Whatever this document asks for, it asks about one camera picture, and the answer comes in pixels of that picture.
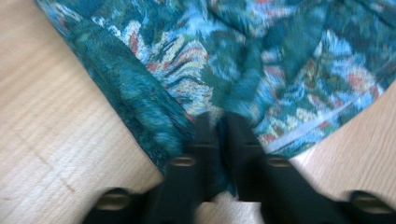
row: wood grain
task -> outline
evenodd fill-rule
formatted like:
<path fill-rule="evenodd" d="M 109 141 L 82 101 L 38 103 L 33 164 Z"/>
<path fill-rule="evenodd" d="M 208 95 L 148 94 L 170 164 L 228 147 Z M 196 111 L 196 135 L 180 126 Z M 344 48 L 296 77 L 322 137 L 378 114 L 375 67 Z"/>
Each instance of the wood grain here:
<path fill-rule="evenodd" d="M 321 192 L 368 189 L 396 205 L 396 86 L 292 159 Z M 162 180 L 76 57 L 31 1 L 0 2 L 0 223 L 79 223 L 106 188 Z M 199 223 L 260 223 L 227 194 Z"/>

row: fabric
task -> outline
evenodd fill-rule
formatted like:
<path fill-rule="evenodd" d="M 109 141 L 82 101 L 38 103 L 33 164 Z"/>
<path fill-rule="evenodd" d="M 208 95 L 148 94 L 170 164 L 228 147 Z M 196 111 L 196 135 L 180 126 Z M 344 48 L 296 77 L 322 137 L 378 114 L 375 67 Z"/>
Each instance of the fabric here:
<path fill-rule="evenodd" d="M 154 164 L 195 117 L 251 121 L 292 157 L 396 75 L 394 0 L 36 0 Z"/>

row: wooden table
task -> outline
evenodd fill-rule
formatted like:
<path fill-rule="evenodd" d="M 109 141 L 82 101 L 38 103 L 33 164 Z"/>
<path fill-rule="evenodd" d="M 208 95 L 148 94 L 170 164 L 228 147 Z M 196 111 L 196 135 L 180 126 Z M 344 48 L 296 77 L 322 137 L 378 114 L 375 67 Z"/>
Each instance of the wooden table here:
<path fill-rule="evenodd" d="M 377 192 L 396 205 L 396 85 L 292 159 L 335 198 Z M 79 223 L 106 188 L 162 180 L 76 57 L 29 0 L 0 3 L 0 223 Z M 224 194 L 200 223 L 254 223 L 258 205 Z"/>

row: wooden surface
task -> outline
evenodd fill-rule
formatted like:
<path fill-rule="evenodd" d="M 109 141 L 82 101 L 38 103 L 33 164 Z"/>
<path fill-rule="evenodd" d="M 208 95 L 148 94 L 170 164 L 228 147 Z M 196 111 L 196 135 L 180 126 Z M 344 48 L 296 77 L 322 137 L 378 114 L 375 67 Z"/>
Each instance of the wooden surface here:
<path fill-rule="evenodd" d="M 321 190 L 368 189 L 396 205 L 396 85 L 292 159 Z M 76 57 L 30 0 L 0 2 L 0 223 L 79 223 L 106 188 L 162 180 Z M 200 223 L 254 223 L 226 194 Z"/>

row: teal fabric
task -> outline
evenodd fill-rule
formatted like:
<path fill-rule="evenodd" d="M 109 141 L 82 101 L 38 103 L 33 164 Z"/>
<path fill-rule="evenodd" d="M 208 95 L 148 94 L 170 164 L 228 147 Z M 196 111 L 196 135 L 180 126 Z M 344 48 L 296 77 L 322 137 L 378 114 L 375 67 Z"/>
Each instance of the teal fabric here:
<path fill-rule="evenodd" d="M 292 157 L 396 74 L 393 0 L 36 3 L 162 172 L 201 113 L 238 113 Z"/>

